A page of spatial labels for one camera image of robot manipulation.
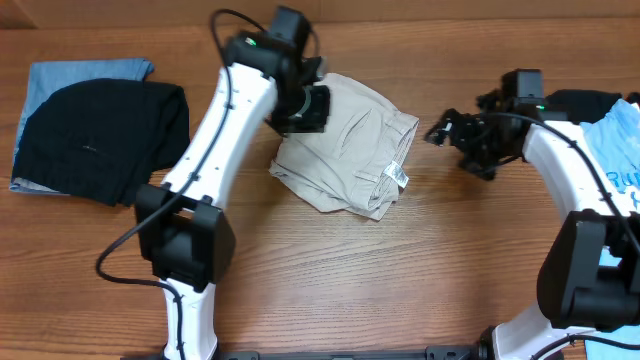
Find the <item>beige khaki shorts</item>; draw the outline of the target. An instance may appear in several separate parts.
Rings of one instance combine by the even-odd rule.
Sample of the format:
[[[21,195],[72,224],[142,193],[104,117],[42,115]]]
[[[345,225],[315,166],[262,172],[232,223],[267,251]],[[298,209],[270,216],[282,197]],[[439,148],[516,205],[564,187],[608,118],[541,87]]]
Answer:
[[[407,186],[402,165],[419,118],[352,78],[329,73],[320,83],[330,90],[325,131],[284,138],[269,172],[320,212],[379,221]]]

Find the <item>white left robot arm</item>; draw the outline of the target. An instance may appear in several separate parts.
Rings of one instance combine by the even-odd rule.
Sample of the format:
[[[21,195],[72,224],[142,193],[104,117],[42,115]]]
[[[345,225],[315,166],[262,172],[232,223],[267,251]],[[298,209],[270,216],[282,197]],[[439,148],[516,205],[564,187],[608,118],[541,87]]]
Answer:
[[[236,245],[224,210],[260,125],[282,137],[325,129],[330,92],[319,82],[325,60],[304,55],[315,36],[301,12],[280,6],[268,29],[218,43],[217,88],[193,139],[160,185],[138,191],[140,252],[166,301],[162,359],[217,355],[215,288]]]

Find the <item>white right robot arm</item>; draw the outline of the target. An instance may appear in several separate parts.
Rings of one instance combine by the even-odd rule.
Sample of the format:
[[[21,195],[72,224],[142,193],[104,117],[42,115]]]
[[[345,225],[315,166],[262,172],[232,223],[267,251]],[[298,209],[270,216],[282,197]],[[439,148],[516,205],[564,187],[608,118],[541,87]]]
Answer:
[[[541,266],[536,301],[474,345],[429,346],[428,359],[560,359],[577,341],[638,351],[610,339],[639,322],[639,213],[625,204],[588,149],[568,111],[544,96],[537,69],[504,74],[478,96],[476,114],[446,110],[426,133],[450,144],[461,169],[483,180],[515,160],[541,175],[563,219]]]

